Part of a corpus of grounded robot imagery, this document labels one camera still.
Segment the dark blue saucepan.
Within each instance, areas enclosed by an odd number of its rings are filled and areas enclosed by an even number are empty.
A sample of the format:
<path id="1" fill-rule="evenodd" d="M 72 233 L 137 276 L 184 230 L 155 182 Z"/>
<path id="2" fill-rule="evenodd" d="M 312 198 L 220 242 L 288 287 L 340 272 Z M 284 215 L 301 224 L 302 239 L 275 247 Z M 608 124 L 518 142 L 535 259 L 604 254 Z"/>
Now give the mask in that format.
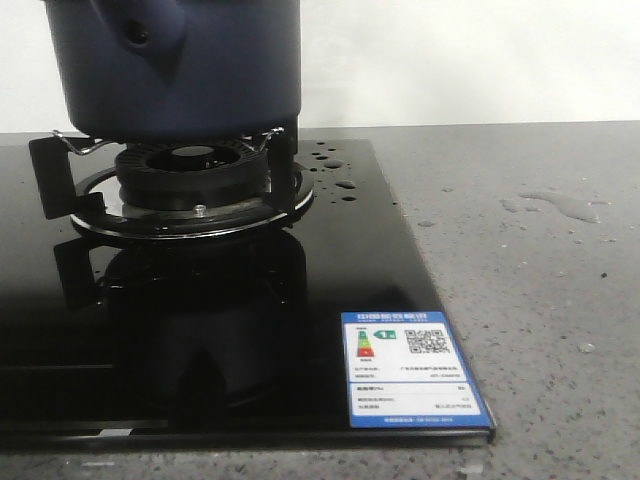
<path id="1" fill-rule="evenodd" d="M 69 119 L 150 143 L 240 135 L 301 110 L 296 1 L 48 1 Z"/>

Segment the black pot support grate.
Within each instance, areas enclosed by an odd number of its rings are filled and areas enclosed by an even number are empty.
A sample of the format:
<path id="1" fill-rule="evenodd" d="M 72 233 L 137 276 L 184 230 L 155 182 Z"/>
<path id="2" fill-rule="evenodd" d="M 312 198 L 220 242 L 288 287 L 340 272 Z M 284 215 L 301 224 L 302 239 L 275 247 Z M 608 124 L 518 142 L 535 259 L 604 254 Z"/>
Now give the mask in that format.
<path id="1" fill-rule="evenodd" d="M 115 159 L 119 153 L 142 144 L 201 145 L 237 141 L 264 152 L 268 173 L 260 192 L 229 205 L 197 204 L 186 211 L 164 211 L 126 203 L 120 197 Z M 282 228 L 296 222 L 313 201 L 313 178 L 296 162 L 296 121 L 269 129 L 181 142 L 126 142 L 110 168 L 77 182 L 71 172 L 72 156 L 89 157 L 109 145 L 107 139 L 68 137 L 54 130 L 33 139 L 28 148 L 43 212 L 48 219 L 67 217 L 81 233 L 118 241 L 173 242 L 232 237 Z"/>

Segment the black round gas burner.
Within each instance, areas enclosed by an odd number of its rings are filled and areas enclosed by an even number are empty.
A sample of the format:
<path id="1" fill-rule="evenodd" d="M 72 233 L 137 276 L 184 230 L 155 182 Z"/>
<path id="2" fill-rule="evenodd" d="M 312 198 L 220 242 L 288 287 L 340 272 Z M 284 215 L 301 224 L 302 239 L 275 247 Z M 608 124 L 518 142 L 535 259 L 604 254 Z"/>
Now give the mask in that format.
<path id="1" fill-rule="evenodd" d="M 237 141 L 142 144 L 119 153 L 115 172 L 126 203 L 164 211 L 220 207 L 257 195 L 268 160 Z"/>

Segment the blue energy label sticker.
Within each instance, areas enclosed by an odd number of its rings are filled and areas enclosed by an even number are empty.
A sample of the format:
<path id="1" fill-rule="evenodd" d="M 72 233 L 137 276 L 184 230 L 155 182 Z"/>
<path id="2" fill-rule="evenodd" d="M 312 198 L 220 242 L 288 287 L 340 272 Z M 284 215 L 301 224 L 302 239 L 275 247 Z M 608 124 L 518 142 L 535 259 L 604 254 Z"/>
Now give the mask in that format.
<path id="1" fill-rule="evenodd" d="M 351 427 L 492 427 L 444 313 L 344 312 L 341 322 Z"/>

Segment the black glass gas stove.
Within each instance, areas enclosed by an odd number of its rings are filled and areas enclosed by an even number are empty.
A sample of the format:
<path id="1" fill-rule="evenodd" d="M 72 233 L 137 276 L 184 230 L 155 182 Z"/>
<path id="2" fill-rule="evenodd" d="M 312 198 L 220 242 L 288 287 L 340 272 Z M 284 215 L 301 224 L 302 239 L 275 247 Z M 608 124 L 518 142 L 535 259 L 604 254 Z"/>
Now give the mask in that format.
<path id="1" fill-rule="evenodd" d="M 1 448 L 483 445 L 489 429 L 350 426 L 341 314 L 442 304 L 369 143 L 305 141 L 293 227 L 117 243 L 44 217 L 1 149 Z"/>

